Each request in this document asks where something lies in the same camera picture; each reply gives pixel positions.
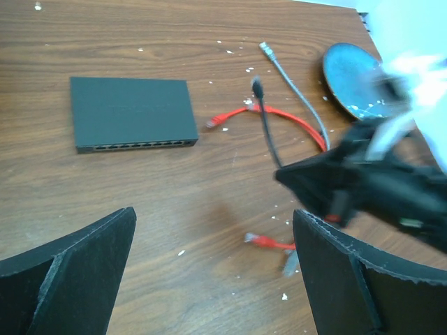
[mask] gray cable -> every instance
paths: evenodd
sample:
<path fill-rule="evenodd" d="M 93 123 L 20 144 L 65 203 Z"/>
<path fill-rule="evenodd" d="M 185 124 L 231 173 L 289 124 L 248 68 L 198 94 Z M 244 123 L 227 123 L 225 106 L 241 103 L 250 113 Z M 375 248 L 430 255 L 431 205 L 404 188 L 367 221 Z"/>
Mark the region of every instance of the gray cable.
<path fill-rule="evenodd" d="M 306 97 L 300 92 L 300 90 L 295 86 L 295 84 L 292 82 L 292 80 L 288 77 L 286 71 L 282 68 L 281 64 L 277 61 L 276 56 L 274 55 L 274 52 L 271 47 L 268 46 L 266 42 L 262 42 L 259 45 L 259 48 L 263 51 L 263 53 L 267 56 L 267 58 L 273 63 L 273 65 L 276 66 L 279 74 L 283 77 L 283 79 L 286 81 L 286 83 L 289 85 L 289 87 L 292 89 L 293 92 L 300 98 L 300 100 L 306 105 L 306 107 L 311 111 L 311 113 L 314 115 L 315 120 L 318 122 L 318 125 L 320 126 L 321 132 L 323 134 L 323 139 L 326 144 L 326 149 L 330 149 L 330 141 L 328 132 L 326 130 L 326 127 L 324 126 L 323 122 L 320 119 L 320 116 L 316 112 L 315 108 L 312 107 L 310 102 L 306 99 Z"/>

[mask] brown tabletop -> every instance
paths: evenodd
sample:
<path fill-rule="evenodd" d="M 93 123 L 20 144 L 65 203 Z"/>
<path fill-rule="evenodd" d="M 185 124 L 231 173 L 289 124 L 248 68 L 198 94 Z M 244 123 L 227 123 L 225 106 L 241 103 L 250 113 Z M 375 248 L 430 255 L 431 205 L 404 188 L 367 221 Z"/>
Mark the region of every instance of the brown tabletop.
<path fill-rule="evenodd" d="M 259 117 L 231 119 L 228 131 L 203 125 L 243 106 L 253 74 L 269 105 L 315 125 L 260 52 L 266 40 L 336 143 L 349 121 L 323 100 L 318 61 L 337 42 L 377 55 L 354 10 L 286 0 L 42 0 L 36 10 L 2 0 L 0 31 L 1 259 L 133 206 L 109 334 L 316 333 L 301 274 L 282 278 L 281 251 L 243 243 L 247 231 L 290 242 L 286 220 L 300 207 L 272 180 Z M 199 142 L 76 154 L 72 75 L 187 80 Z M 287 163 L 318 153 L 291 122 L 271 125 Z M 348 232 L 447 268 L 444 256 L 366 216 Z"/>

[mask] row of ethernet ports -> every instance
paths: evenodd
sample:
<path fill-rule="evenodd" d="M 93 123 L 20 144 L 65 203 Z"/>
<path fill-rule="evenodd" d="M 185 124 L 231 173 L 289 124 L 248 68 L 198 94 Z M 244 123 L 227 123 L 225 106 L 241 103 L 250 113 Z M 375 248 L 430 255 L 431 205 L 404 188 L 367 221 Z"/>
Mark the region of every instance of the row of ethernet ports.
<path fill-rule="evenodd" d="M 147 142 L 147 143 L 128 143 L 113 145 L 98 145 L 94 151 L 118 150 L 118 149 L 138 149 L 149 147 L 176 147 L 181 145 L 190 145 L 190 141 L 167 141 L 167 142 Z"/>

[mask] blue plate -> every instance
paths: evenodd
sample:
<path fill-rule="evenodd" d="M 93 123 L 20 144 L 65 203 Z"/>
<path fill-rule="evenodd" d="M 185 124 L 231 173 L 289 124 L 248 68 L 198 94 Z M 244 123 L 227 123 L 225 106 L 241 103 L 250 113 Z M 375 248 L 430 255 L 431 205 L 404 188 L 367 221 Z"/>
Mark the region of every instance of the blue plate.
<path fill-rule="evenodd" d="M 323 73 L 329 89 L 346 111 L 357 119 L 389 117 L 383 96 L 366 81 L 379 65 L 367 51 L 348 43 L 334 44 L 323 57 Z"/>

